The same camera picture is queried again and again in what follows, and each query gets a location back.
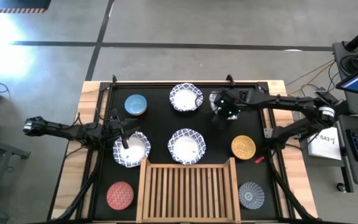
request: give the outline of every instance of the red object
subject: red object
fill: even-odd
[[[261,156],[258,159],[256,159],[255,163],[258,164],[260,162],[262,162],[265,159],[265,157]]]
[[[107,191],[106,199],[112,209],[123,210],[134,200],[134,189],[126,182],[115,182]]]

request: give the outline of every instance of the blue bowl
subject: blue bowl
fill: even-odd
[[[135,94],[125,100],[124,107],[129,114],[138,116],[146,110],[147,100],[144,96]]]

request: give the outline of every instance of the wooden table frame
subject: wooden table frame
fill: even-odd
[[[210,82],[210,83],[222,83],[224,81],[150,81],[150,82],[118,82],[118,83],[180,83],[180,82]],[[236,81],[236,83],[255,83],[257,81]],[[269,92],[271,95],[281,94],[286,95],[285,85],[283,81],[275,80],[275,81],[258,81],[258,82],[267,82]],[[85,82],[82,89],[82,94],[80,98],[80,103],[78,105],[78,112],[81,112],[81,120],[83,123],[89,123],[96,119],[96,115],[94,114],[94,109],[96,105],[100,105],[101,107],[101,115],[103,115],[103,111],[106,107],[106,97],[103,97],[100,101],[96,100],[98,98],[99,89],[102,87],[101,83],[103,82]],[[275,122],[277,126],[286,126],[293,122],[293,118],[290,111],[283,110],[273,110]],[[268,110],[264,110],[265,114],[265,122],[267,127],[272,127],[272,122],[270,122]],[[289,143],[299,146],[299,142],[295,140],[290,140]],[[67,154],[75,149],[79,148],[79,144],[77,142],[70,142],[67,149]],[[285,166],[278,163],[277,156],[280,156],[282,153],[282,157],[284,160]],[[80,189],[82,177],[84,176],[85,160],[87,157],[91,157],[89,159],[89,164],[87,166],[90,167],[90,172],[94,166],[96,160],[97,152],[91,152],[90,150],[87,152],[86,149],[83,151],[78,151],[76,154],[71,155],[64,161],[62,165],[62,170],[60,173],[60,178],[58,180],[58,185],[55,191],[55,196],[53,198],[51,204],[51,210],[48,218],[57,218],[61,215],[64,210],[69,206],[72,199],[77,194]],[[282,170],[285,168],[287,173],[288,183],[290,185],[291,191],[295,194],[300,203],[306,208],[306,210],[317,217],[316,208],[314,205],[313,196],[311,194],[310,185],[308,182],[308,176],[306,173],[305,164],[303,162],[303,157],[301,151],[299,149],[295,149],[292,147],[286,147],[286,149],[282,152],[279,151],[278,154],[275,155],[275,165],[277,170]],[[290,217],[290,210],[287,207],[287,199],[285,198],[282,190],[278,186],[278,191],[280,195],[280,203],[282,210],[282,217]],[[90,193],[89,190],[85,196],[84,207],[82,207],[82,215],[77,218],[87,218],[90,207]]]

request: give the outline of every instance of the gold coaster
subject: gold coaster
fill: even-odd
[[[256,145],[248,136],[237,136],[231,142],[231,151],[239,159],[250,159],[255,155]]]

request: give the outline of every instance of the concrete floor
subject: concrete floor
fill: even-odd
[[[0,141],[31,151],[14,158],[0,186],[8,223],[47,217],[67,141],[23,135],[26,118],[71,123],[93,47],[9,45],[12,41],[96,42],[108,0],[52,0],[45,14],[0,14]],[[329,47],[358,33],[353,0],[115,0],[104,42]],[[92,80],[292,79],[332,60],[332,52],[102,47]],[[309,78],[290,86],[296,90]],[[314,82],[328,86],[326,74]],[[307,95],[313,95],[306,88]],[[333,94],[343,98],[343,92]],[[339,168],[306,164],[319,217],[358,223],[356,193],[337,192]]]

